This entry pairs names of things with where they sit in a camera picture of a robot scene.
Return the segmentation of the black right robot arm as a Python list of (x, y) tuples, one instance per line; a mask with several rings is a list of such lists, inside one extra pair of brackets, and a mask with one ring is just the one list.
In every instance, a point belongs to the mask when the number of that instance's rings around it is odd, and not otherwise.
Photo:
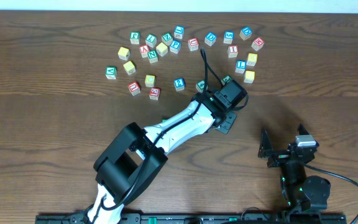
[(285, 150), (274, 150), (267, 131), (261, 131), (258, 157), (267, 159), (267, 167), (281, 170), (280, 185), (288, 209), (280, 212), (280, 218), (285, 222), (300, 220), (302, 215), (319, 220), (321, 212), (328, 207), (330, 181), (317, 175), (308, 176), (305, 171), (318, 147), (302, 124), (295, 140)]

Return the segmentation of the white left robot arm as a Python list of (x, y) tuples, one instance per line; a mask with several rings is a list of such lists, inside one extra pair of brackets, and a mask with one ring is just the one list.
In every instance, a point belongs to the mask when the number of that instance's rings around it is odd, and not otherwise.
[(141, 128), (128, 124), (93, 165), (98, 194), (86, 217), (90, 223), (118, 223), (123, 207), (154, 180), (168, 154), (185, 141), (218, 128), (249, 99), (243, 91), (197, 93), (191, 103), (165, 122)]

